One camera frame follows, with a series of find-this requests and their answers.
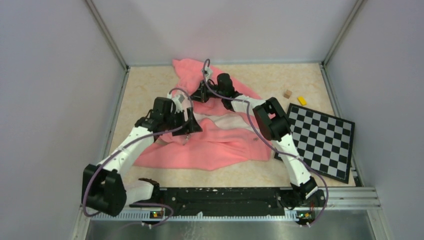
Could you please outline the pink zip-up jacket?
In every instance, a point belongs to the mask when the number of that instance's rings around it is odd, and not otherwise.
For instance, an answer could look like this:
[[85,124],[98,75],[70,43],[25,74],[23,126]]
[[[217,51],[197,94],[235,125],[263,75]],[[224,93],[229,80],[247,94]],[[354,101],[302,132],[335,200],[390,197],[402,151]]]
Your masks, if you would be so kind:
[[251,106],[235,101],[234,111],[220,98],[194,101],[194,117],[202,128],[190,136],[161,135],[135,160],[134,165],[159,169],[212,171],[249,160],[268,161],[271,149],[257,136]]

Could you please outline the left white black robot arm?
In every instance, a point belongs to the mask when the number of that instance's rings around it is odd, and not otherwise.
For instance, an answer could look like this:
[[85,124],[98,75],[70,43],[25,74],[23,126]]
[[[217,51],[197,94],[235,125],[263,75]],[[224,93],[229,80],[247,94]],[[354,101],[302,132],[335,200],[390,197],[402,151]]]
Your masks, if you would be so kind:
[[97,164],[88,164],[83,170],[81,204],[84,214],[91,216],[87,211],[91,208],[115,217],[125,206],[139,201],[149,207],[156,206],[161,198],[157,182],[141,178],[124,184],[123,177],[159,136],[201,131],[194,117],[194,103],[189,97],[183,94],[157,97],[148,114],[135,122],[129,135],[108,157]]

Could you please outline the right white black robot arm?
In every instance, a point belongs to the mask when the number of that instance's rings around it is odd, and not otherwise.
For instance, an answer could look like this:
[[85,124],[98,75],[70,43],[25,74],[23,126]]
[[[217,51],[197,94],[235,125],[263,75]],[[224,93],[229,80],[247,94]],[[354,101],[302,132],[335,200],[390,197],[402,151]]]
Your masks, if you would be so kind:
[[256,99],[238,92],[227,73],[219,74],[216,81],[204,75],[202,80],[190,87],[190,98],[200,103],[212,98],[220,99],[226,110],[245,113],[258,137],[282,156],[292,187],[291,200],[281,198],[282,206],[293,210],[298,205],[307,206],[313,200],[318,190],[312,175],[314,170],[307,166],[298,152],[289,118],[276,98]]

